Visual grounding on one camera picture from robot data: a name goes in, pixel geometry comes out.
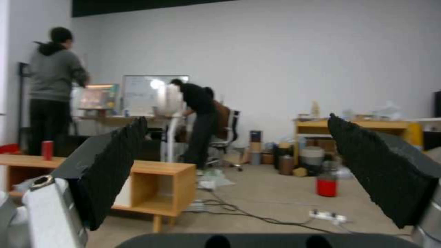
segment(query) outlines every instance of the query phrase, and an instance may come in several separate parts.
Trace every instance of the black pants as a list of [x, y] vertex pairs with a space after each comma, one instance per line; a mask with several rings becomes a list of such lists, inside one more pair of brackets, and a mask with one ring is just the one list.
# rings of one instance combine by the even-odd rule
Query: black pants
[[62, 145], [70, 120], [68, 102], [31, 99], [30, 101], [29, 155], [41, 155], [41, 142], [54, 141], [54, 156]]
[[217, 127], [216, 113], [198, 114], [193, 124], [188, 150], [184, 154], [186, 163], [196, 164], [203, 169], [208, 158], [211, 136]]

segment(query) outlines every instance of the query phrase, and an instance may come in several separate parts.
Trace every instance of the black ceiling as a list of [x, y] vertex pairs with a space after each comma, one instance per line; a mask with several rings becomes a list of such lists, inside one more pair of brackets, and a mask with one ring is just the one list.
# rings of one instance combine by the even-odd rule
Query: black ceiling
[[232, 0], [73, 0], [72, 16], [79, 17], [225, 1]]

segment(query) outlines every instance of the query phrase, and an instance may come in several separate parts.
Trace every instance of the black shirt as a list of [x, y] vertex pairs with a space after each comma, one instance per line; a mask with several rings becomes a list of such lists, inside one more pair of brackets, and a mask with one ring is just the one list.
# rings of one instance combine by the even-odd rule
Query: black shirt
[[192, 83], [185, 83], [181, 86], [184, 101], [197, 114], [215, 113], [213, 99], [205, 90]]

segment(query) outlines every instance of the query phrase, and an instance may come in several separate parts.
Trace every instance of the hood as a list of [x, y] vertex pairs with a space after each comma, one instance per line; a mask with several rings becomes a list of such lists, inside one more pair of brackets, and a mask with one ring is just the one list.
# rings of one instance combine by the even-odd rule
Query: hood
[[65, 50], [66, 48], [58, 43], [49, 42], [47, 44], [41, 44], [38, 47], [38, 51], [44, 56], [51, 56], [52, 54]]

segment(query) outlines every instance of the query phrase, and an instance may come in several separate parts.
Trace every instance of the person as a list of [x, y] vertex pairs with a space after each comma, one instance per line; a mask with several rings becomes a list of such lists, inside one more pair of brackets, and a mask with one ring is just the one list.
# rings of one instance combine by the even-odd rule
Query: person
[[217, 130], [215, 136], [220, 139], [228, 137], [228, 118], [230, 116], [230, 109], [214, 99], [214, 91], [210, 87], [204, 88], [205, 92], [211, 97], [214, 103], [217, 114]]
[[184, 162], [196, 164], [197, 169], [202, 170], [208, 158], [211, 136], [216, 130], [217, 115], [213, 100], [198, 85], [183, 83], [180, 79], [173, 79], [170, 83], [179, 87], [183, 100], [190, 108], [184, 116], [196, 112], [188, 149], [184, 153]]
[[74, 41], [72, 33], [64, 27], [50, 30], [51, 42], [40, 44], [30, 60], [30, 155], [41, 154], [43, 140], [54, 141], [67, 134], [70, 121], [72, 81], [81, 87], [89, 82], [86, 70], [70, 48]]

